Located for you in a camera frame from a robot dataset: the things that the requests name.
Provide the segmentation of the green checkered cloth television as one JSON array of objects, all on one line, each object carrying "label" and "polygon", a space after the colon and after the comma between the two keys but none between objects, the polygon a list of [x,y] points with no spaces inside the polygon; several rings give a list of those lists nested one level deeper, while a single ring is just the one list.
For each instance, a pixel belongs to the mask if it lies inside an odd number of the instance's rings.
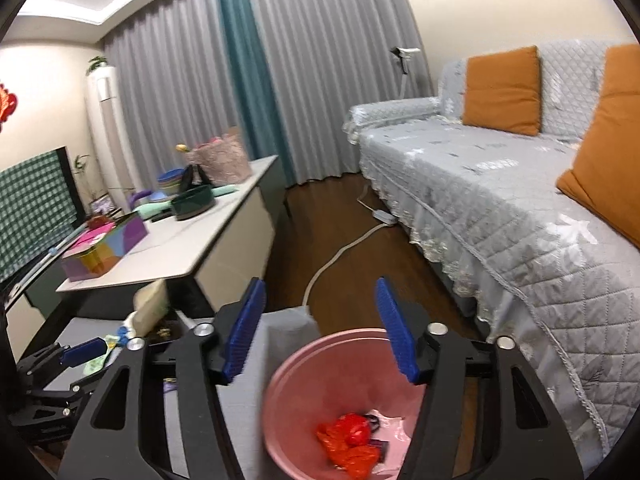
[{"label": "green checkered cloth television", "polygon": [[1,171],[1,298],[86,218],[64,146]]}]

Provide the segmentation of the orange cushion near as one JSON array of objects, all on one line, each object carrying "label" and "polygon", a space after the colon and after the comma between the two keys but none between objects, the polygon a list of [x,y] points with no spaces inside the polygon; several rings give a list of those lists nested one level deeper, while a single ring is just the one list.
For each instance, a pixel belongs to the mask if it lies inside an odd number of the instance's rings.
[{"label": "orange cushion near", "polygon": [[610,47],[600,99],[573,166],[556,187],[639,244],[639,74],[636,44]]}]

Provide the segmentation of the pink plastic trash bin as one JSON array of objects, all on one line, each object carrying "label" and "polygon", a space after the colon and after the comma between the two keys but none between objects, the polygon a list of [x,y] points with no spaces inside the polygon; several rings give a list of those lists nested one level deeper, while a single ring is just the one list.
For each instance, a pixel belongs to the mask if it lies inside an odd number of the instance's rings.
[{"label": "pink plastic trash bin", "polygon": [[388,443],[372,479],[399,474],[425,388],[398,370],[382,328],[345,330],[296,351],[273,374],[262,404],[262,436],[277,466],[291,479],[346,479],[326,457],[316,429],[347,413],[381,419],[376,437]]}]

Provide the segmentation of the cream tissue paper package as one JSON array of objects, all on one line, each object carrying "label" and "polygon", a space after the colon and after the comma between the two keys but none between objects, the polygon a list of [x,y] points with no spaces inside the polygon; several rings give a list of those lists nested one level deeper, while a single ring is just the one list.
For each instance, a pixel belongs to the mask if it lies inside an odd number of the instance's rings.
[{"label": "cream tissue paper package", "polygon": [[127,337],[145,337],[165,317],[169,300],[164,280],[156,280],[134,293],[134,310],[127,316],[124,326]]}]

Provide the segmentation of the potted plant on conditioner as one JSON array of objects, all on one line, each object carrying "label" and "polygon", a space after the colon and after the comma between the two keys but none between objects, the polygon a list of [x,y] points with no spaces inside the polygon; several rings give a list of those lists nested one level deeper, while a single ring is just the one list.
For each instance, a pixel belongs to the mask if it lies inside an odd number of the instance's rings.
[{"label": "potted plant on conditioner", "polygon": [[108,64],[107,58],[103,55],[97,55],[94,58],[90,58],[89,66],[86,70],[86,75],[90,75],[98,68],[107,66],[107,64]]}]

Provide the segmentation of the grey cloth covered table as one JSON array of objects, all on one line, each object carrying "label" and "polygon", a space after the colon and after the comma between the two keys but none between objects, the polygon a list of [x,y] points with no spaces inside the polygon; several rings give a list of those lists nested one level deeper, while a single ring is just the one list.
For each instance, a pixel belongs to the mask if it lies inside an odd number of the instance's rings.
[{"label": "grey cloth covered table", "polygon": [[[58,336],[61,346],[76,346],[94,337],[115,336],[118,321],[73,318]],[[318,325],[306,308],[264,313],[260,318],[242,374],[218,396],[224,419],[245,479],[291,479],[271,459],[262,442],[262,399],[277,368],[297,350],[320,337]],[[67,390],[84,378],[84,366],[69,368],[48,385]],[[175,386],[165,384],[164,405],[170,470],[189,478],[179,428]]]}]

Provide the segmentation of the grey pleated curtain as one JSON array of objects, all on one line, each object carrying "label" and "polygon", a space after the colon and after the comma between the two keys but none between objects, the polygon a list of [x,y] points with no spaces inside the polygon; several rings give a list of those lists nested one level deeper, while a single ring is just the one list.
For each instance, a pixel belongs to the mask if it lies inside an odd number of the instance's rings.
[{"label": "grey pleated curtain", "polygon": [[[285,128],[295,183],[358,168],[343,133],[348,110],[398,98],[392,47],[420,48],[405,98],[433,85],[409,0],[250,0]],[[155,0],[109,32],[128,136],[153,183],[197,146],[238,126],[218,0]]]}]

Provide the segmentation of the dark green round basket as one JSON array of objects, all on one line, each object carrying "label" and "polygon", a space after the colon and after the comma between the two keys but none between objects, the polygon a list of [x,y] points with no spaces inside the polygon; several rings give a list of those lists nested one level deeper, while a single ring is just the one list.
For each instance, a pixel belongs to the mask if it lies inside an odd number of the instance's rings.
[{"label": "dark green round basket", "polygon": [[183,171],[178,194],[169,206],[177,221],[184,221],[208,211],[215,206],[212,181],[200,165],[189,165]]}]

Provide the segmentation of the white coffee table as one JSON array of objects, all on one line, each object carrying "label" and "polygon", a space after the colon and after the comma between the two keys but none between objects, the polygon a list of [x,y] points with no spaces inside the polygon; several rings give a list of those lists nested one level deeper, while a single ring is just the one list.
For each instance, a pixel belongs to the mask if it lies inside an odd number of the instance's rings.
[{"label": "white coffee table", "polygon": [[98,278],[64,281],[56,290],[64,299],[98,304],[80,307],[94,318],[122,318],[129,311],[106,304],[157,280],[195,302],[197,314],[209,314],[240,299],[252,278],[265,275],[276,227],[285,210],[282,162],[276,156],[253,160],[252,174],[239,189],[218,197],[198,216],[145,223],[148,235],[112,270]]}]

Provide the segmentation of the grey quilted sofa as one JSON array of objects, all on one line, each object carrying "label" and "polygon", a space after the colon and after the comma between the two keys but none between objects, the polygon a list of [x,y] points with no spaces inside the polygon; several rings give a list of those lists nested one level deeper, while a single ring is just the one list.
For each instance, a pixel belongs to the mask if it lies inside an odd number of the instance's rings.
[{"label": "grey quilted sofa", "polygon": [[516,341],[566,423],[586,474],[623,441],[639,405],[639,252],[556,188],[603,79],[605,40],[538,49],[541,130],[462,122],[466,64],[434,98],[352,107],[360,168],[463,314]]}]

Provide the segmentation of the white standing air conditioner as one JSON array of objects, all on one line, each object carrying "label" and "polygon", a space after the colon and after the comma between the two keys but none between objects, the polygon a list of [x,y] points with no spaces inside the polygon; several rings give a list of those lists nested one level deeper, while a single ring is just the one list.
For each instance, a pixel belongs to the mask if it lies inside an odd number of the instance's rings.
[{"label": "white standing air conditioner", "polygon": [[115,205],[130,211],[131,197],[143,183],[129,142],[115,67],[100,66],[86,77],[86,107],[103,183]]}]

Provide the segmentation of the red plastic bag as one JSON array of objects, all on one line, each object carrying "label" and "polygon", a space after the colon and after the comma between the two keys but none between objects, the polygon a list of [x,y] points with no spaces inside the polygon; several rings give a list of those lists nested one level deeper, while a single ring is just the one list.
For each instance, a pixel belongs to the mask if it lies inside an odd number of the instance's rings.
[{"label": "red plastic bag", "polygon": [[367,479],[381,458],[380,448],[372,444],[370,420],[347,413],[334,422],[320,424],[314,434],[329,461],[351,479]]}]

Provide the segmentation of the mint green flat object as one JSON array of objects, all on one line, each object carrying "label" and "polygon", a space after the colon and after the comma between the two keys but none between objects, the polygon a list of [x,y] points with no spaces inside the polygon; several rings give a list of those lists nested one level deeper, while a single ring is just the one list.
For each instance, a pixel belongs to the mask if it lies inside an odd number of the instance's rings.
[{"label": "mint green flat object", "polygon": [[[212,192],[213,197],[219,197],[238,192],[239,189],[240,188],[237,185],[229,184],[220,186],[219,188],[211,188],[210,192]],[[168,198],[168,200],[161,200],[160,202],[149,202],[141,204],[137,207],[134,207],[132,211],[136,212],[143,220],[149,220],[149,218],[152,218],[156,214],[170,209],[170,203],[171,199]]]}]

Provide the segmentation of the purple cup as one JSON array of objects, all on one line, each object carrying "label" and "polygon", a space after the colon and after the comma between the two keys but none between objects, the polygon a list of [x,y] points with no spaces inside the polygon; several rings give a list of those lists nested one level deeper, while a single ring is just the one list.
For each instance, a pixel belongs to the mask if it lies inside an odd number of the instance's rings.
[{"label": "purple cup", "polygon": [[151,194],[152,194],[151,190],[143,190],[143,191],[138,191],[138,192],[135,192],[134,194],[131,194],[128,197],[128,207],[129,207],[129,209],[130,210],[134,210],[134,208],[137,207],[137,203],[139,203],[140,200],[145,200]]}]

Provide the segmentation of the small photo frame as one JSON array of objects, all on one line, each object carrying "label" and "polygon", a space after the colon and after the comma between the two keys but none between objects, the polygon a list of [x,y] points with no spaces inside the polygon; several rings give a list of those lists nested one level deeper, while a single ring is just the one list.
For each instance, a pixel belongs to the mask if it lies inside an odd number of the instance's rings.
[{"label": "small photo frame", "polygon": [[114,200],[108,193],[104,193],[90,203],[90,210],[94,216],[109,216],[116,209]]}]

